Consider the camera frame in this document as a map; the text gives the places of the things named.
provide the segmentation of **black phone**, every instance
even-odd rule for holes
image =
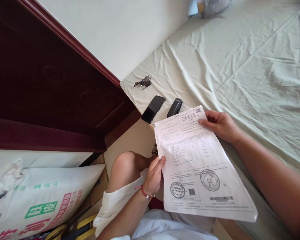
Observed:
[[[154,96],[151,103],[142,114],[141,119],[147,123],[151,123],[165,100],[164,97]]]

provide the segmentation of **printed form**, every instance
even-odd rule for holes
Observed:
[[[202,106],[155,123],[169,212],[257,220],[257,209],[214,132],[201,126]]]

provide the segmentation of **keys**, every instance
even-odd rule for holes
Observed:
[[[140,84],[140,88],[142,88],[142,86],[149,87],[151,85],[150,81],[151,81],[151,77],[150,76],[145,76],[145,78],[143,78],[140,82],[135,82],[134,86],[136,87]]]
[[[145,87],[142,89],[142,91],[146,88],[146,87],[149,87],[150,85],[151,85],[151,82],[149,81],[149,82],[146,82],[145,84]]]

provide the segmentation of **barcode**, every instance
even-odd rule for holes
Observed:
[[[228,200],[233,200],[233,197],[210,197],[211,201],[228,201]]]
[[[189,194],[190,195],[196,195],[196,192],[194,191],[193,188],[189,188]]]

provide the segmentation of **white shirt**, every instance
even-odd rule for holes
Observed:
[[[208,232],[182,222],[173,221],[170,214],[152,210],[143,215],[132,239],[135,240],[218,240]],[[113,240],[131,240],[129,235]]]

